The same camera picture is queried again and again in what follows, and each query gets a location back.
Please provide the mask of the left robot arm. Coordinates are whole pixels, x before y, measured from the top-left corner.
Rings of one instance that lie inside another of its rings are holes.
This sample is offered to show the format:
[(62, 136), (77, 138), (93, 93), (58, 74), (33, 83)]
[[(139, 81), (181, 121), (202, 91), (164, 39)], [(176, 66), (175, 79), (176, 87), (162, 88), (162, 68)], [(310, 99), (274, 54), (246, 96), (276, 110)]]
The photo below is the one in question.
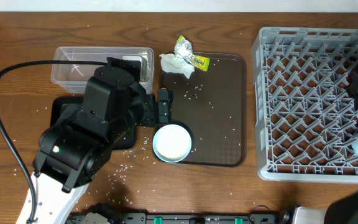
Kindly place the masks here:
[(111, 158), (115, 144), (136, 126), (171, 122), (173, 92), (149, 95), (134, 75), (120, 67), (98, 67), (80, 104), (66, 105), (39, 139), (23, 212), (28, 223), (64, 223), (74, 204)]

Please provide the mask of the grey dishwasher rack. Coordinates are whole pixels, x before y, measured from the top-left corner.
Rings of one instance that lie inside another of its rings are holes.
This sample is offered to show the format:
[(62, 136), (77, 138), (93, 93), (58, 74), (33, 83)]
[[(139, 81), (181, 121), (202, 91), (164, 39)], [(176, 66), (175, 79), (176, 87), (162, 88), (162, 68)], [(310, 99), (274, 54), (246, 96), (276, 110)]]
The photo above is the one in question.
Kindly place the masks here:
[(263, 27), (252, 45), (257, 174), (358, 183), (357, 112), (346, 86), (358, 29)]

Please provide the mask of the black plastic bin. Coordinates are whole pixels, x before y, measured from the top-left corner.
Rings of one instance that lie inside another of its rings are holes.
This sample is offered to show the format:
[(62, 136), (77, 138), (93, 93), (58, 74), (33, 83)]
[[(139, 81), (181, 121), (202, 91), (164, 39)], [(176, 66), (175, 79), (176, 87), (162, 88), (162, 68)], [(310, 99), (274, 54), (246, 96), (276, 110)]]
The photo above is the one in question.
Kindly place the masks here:
[[(83, 101), (83, 96), (60, 96), (53, 101), (52, 112), (50, 118), (50, 127), (52, 127), (59, 117), (63, 114), (63, 111), (70, 104), (79, 104), (81, 105)], [(132, 128), (128, 133), (123, 135), (123, 137), (118, 140), (114, 146), (113, 150), (130, 150), (135, 145), (136, 129)]]

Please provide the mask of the white crumpled napkin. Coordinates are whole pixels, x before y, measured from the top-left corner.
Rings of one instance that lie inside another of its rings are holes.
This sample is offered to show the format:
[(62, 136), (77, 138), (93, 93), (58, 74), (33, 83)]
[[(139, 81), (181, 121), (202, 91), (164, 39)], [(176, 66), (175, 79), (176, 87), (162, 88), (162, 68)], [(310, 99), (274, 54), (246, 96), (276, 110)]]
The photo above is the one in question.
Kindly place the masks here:
[(175, 54), (160, 54), (160, 64), (164, 72), (167, 73), (179, 73), (183, 74), (187, 79), (191, 77), (191, 74), (195, 71), (195, 67), (183, 58), (176, 56)]

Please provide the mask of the light blue rice bowl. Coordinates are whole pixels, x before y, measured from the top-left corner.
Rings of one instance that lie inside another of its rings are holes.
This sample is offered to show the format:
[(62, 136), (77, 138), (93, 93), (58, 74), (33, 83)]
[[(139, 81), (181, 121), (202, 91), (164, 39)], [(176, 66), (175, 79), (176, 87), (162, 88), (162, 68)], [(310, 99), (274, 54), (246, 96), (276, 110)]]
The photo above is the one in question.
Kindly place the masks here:
[(152, 146), (158, 159), (167, 163), (176, 163), (190, 153), (192, 139), (183, 126), (168, 124), (154, 134)]

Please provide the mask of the brown serving tray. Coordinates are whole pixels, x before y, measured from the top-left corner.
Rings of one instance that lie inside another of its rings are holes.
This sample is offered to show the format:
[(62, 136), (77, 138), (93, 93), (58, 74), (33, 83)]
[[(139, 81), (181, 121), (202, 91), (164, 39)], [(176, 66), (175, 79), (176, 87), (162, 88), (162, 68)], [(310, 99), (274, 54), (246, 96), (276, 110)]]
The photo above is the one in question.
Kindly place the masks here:
[(190, 78), (161, 72), (173, 92), (172, 123), (184, 126), (192, 148), (182, 160), (199, 166), (236, 167), (246, 158), (246, 63), (238, 54), (205, 53), (207, 71)]

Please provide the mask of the foil snack wrapper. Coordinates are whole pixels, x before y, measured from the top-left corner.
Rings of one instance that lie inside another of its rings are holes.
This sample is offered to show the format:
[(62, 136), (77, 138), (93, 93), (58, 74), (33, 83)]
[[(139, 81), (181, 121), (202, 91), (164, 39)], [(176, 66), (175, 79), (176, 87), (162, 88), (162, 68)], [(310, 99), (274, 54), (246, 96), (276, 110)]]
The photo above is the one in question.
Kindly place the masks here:
[(176, 55), (179, 55), (181, 58), (183, 58), (187, 63), (190, 63), (194, 67), (207, 72), (210, 58), (195, 55), (193, 53), (192, 44), (190, 41), (186, 40), (182, 35), (179, 36), (177, 39), (177, 42), (175, 44), (174, 52)]

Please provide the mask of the clear plastic bin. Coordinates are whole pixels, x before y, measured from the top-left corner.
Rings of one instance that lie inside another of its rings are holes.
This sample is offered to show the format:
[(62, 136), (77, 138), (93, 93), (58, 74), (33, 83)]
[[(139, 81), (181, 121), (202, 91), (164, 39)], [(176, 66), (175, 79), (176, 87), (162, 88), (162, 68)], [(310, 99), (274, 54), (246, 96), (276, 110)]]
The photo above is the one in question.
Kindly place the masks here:
[[(148, 47), (59, 47), (55, 60), (107, 62), (107, 58), (141, 62), (140, 84), (149, 94), (154, 79), (154, 51)], [(85, 92), (86, 82), (94, 75), (95, 65), (53, 65), (51, 81), (72, 94)]]

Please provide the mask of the black rail at table edge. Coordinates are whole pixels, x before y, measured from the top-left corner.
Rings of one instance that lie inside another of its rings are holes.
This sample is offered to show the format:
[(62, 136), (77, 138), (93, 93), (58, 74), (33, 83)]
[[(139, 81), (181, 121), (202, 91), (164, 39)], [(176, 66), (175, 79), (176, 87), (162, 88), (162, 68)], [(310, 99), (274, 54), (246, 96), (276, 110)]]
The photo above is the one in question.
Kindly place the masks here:
[(325, 209), (308, 207), (295, 207), (277, 214), (263, 205), (254, 207), (247, 215), (119, 213), (109, 205), (97, 204), (85, 212), (72, 213), (65, 222), (71, 224), (303, 224), (323, 223), (325, 214)]

